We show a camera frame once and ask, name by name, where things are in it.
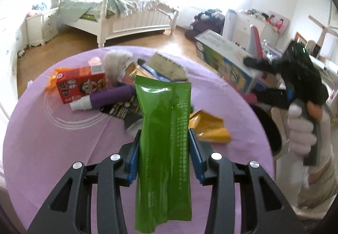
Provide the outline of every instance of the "round table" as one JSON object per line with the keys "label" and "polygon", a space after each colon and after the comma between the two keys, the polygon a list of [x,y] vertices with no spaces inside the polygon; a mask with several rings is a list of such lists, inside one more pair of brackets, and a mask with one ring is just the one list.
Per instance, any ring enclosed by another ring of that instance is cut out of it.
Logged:
{"label": "round table", "polygon": [[[78,67],[107,51],[127,49],[135,56],[149,59],[155,49],[136,46],[112,46],[84,52],[55,64],[41,74],[21,96],[8,124],[4,140],[4,172],[6,185],[15,211],[28,228],[48,194],[77,161],[85,165],[100,163],[120,147],[133,141],[126,134],[123,121],[98,110],[71,111],[63,104],[57,91],[46,92],[44,87],[54,68]],[[228,145],[213,144],[214,151],[236,163],[258,161],[273,177],[273,157],[264,130],[249,105],[225,81],[209,69],[187,58],[170,56],[184,65],[192,83],[191,102],[195,111],[203,109],[224,119],[232,135]],[[203,234],[210,205],[211,187],[203,187],[190,166],[192,192],[192,221],[174,222],[156,228],[162,234]],[[121,187],[125,221],[129,234],[134,229],[135,188]],[[240,233],[240,195],[236,187],[235,233]],[[92,208],[96,209],[96,190],[93,188]],[[92,233],[97,233],[96,212],[92,209]]]}

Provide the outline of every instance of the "cardboard box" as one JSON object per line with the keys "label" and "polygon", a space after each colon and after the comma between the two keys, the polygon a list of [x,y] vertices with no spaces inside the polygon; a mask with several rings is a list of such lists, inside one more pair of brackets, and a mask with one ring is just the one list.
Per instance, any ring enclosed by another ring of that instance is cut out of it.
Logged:
{"label": "cardboard box", "polygon": [[261,73],[243,64],[243,59],[250,56],[245,50],[211,30],[199,34],[195,39],[197,56],[239,92],[246,94],[256,84]]}
{"label": "cardboard box", "polygon": [[85,95],[105,89],[102,65],[86,66],[58,72],[56,86],[64,104],[79,100]]}

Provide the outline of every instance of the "yellow plastic packet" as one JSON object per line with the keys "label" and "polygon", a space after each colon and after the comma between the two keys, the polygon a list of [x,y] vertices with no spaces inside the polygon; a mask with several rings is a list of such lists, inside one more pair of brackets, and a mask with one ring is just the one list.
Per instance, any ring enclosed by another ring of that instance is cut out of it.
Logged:
{"label": "yellow plastic packet", "polygon": [[45,90],[52,89],[56,87],[56,76],[59,72],[65,71],[65,70],[70,70],[72,68],[56,68],[53,70],[53,72],[50,74],[48,77],[48,83],[47,86],[45,87]]}
{"label": "yellow plastic packet", "polygon": [[231,135],[224,127],[223,119],[202,110],[190,114],[189,128],[195,129],[202,141],[229,143]]}

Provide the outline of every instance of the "purple tube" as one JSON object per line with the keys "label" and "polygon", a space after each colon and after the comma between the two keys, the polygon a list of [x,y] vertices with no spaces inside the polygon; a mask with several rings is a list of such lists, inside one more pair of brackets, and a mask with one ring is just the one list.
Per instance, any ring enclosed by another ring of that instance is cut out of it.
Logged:
{"label": "purple tube", "polygon": [[132,85],[123,85],[109,90],[90,94],[90,101],[93,108],[100,108],[104,105],[111,105],[119,101],[127,101],[135,95],[135,88]]}
{"label": "purple tube", "polygon": [[80,100],[70,103],[70,107],[73,111],[99,108],[104,105],[130,100],[133,95],[135,95],[135,88],[132,85],[123,85],[83,96]]}

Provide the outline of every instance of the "red box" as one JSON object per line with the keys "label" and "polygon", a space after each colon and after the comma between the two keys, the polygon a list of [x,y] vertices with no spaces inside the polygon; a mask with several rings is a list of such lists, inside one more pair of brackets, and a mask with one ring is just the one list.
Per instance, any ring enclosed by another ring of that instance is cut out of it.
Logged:
{"label": "red box", "polygon": [[102,65],[95,65],[61,71],[56,76],[56,86],[62,102],[71,103],[105,89],[104,68]]}

